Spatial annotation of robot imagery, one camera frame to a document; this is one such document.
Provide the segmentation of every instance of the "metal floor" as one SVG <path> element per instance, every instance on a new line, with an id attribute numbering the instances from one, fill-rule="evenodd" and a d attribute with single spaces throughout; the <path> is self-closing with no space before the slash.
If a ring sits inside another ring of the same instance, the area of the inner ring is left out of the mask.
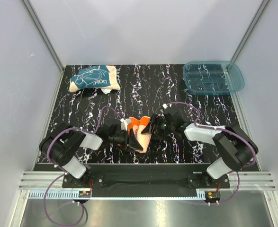
<path id="1" fill-rule="evenodd" d="M 231 192 L 222 192 L 226 200 Z M 273 227 L 262 192 L 239 192 L 229 203 L 207 206 L 201 201 L 109 201 L 91 200 L 85 203 L 88 212 L 80 227 Z M 49 213 L 66 200 L 47 200 Z M 67 205 L 51 215 L 63 225 L 75 223 L 80 207 Z M 21 227 L 52 227 L 45 218 L 43 201 L 29 199 Z"/>

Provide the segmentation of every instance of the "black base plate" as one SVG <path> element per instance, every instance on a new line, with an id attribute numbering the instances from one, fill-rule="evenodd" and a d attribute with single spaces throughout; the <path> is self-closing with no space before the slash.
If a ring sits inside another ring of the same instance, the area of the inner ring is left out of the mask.
<path id="1" fill-rule="evenodd" d="M 92 180 L 93 188 L 102 188 L 103 187 L 103 181 L 104 181 L 104 174 L 98 173 L 98 172 L 91 172 L 90 177 L 85 180 L 86 185 L 79 184 L 79 182 L 70 174 L 67 174 L 64 176 L 63 179 L 63 188 L 90 188 L 89 181 Z"/>
<path id="2" fill-rule="evenodd" d="M 210 164 L 89 164 L 93 180 L 92 197 L 188 197 L 196 196 L 196 189 L 188 186 L 188 174 L 206 171 Z M 79 188 L 68 175 L 65 188 Z M 227 176 L 219 179 L 221 188 L 230 188 L 225 182 Z M 215 190 L 217 184 L 201 185 L 199 188 Z"/>
<path id="3" fill-rule="evenodd" d="M 226 174 L 216 180 L 213 180 L 210 177 L 208 177 L 209 178 L 208 185 L 206 184 L 206 182 L 203 181 L 202 175 L 205 176 L 205 173 L 193 172 L 193 173 L 187 174 L 188 187 L 191 189 L 197 189 L 197 188 L 212 188 L 212 189 L 215 188 L 215 189 L 217 189 L 218 184 L 220 184 L 220 188 L 225 188 L 225 187 L 230 188 L 229 179 Z"/>

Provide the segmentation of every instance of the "plastic tray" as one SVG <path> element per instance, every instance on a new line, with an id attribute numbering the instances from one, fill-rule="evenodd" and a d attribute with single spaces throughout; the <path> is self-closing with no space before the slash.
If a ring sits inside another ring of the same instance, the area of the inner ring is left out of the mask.
<path id="1" fill-rule="evenodd" d="M 230 94 L 243 89 L 239 67 L 229 61 L 193 61 L 183 66 L 183 76 L 194 95 Z"/>

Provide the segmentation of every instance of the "gray wall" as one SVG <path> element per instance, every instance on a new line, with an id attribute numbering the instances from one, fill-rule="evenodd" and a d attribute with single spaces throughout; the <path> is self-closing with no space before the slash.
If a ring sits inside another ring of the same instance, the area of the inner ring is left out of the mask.
<path id="1" fill-rule="evenodd" d="M 236 64 L 245 79 L 240 99 L 261 165 L 278 190 L 278 0 L 270 3 Z"/>
<path id="2" fill-rule="evenodd" d="M 33 166 L 58 78 L 21 1 L 0 1 L 0 227 Z"/>
<path id="3" fill-rule="evenodd" d="M 261 0 L 31 0 L 63 64 L 229 60 Z"/>

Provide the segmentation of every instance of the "orange object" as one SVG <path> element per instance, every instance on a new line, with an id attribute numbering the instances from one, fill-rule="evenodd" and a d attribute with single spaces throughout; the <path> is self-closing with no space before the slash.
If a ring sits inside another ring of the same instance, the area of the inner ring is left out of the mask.
<path id="1" fill-rule="evenodd" d="M 143 151 L 138 150 L 138 152 L 146 153 L 152 135 L 151 134 L 142 135 L 141 132 L 148 125 L 148 123 L 150 121 L 150 117 L 144 116 L 140 120 L 138 120 L 134 117 L 129 117 L 129 119 L 131 119 L 132 122 L 127 126 L 128 131 L 130 129 L 133 129 L 135 138 L 140 143 L 140 145 L 143 147 Z"/>

